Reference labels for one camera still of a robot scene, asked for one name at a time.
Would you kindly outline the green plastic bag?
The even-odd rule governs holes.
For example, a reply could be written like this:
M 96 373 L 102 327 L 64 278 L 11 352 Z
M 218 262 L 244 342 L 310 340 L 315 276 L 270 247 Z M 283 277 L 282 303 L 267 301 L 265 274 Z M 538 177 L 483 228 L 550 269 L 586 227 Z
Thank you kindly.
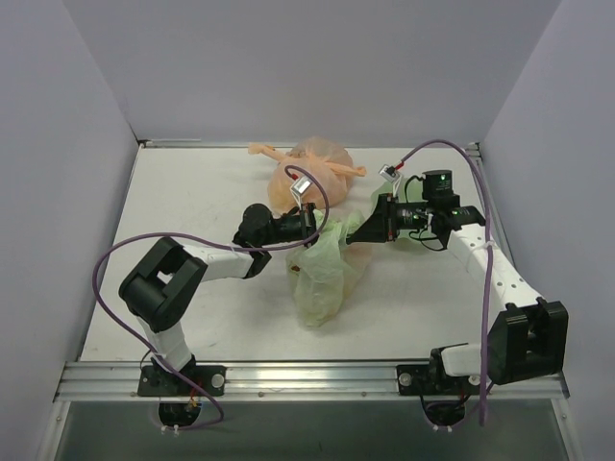
M 358 210 L 345 218 L 330 218 L 315 244 L 286 255 L 292 299 L 305 327 L 319 328 L 333 319 L 365 274 L 372 247 L 346 242 L 364 221 Z

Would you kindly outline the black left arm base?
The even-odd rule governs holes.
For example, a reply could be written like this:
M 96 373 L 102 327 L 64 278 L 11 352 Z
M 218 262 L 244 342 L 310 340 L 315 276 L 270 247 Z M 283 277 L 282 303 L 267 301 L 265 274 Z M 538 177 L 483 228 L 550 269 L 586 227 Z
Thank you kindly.
M 172 373 L 154 358 L 139 363 L 136 395 L 159 399 L 155 417 L 160 428 L 179 434 L 221 424 L 225 412 L 217 400 L 224 395 L 227 368 L 199 365 L 188 360 L 179 372 Z

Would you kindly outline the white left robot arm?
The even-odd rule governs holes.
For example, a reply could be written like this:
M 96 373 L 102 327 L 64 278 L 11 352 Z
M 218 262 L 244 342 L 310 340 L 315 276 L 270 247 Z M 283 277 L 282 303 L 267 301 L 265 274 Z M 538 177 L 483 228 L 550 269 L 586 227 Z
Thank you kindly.
M 194 383 L 195 362 L 181 326 L 198 286 L 218 279 L 250 279 L 271 260 L 264 247 L 303 241 L 316 233 L 315 204 L 293 207 L 280 218 L 263 204 L 248 206 L 234 235 L 242 250 L 182 245 L 164 236 L 120 284 L 118 294 L 137 317 L 162 367 L 160 384 L 173 395 Z

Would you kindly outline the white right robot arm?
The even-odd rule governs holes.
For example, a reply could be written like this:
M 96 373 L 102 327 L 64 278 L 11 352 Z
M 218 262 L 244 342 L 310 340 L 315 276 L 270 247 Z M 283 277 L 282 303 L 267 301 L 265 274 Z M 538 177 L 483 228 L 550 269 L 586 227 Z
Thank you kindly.
M 394 192 L 378 196 L 372 214 L 347 243 L 386 243 L 404 231 L 428 231 L 483 285 L 497 307 L 487 335 L 477 344 L 441 348 L 426 369 L 429 387 L 447 393 L 461 377 L 486 377 L 496 385 L 558 374 L 563 369 L 569 315 L 528 285 L 499 246 L 475 206 L 462 206 L 450 170 L 430 170 L 421 179 L 418 202 Z

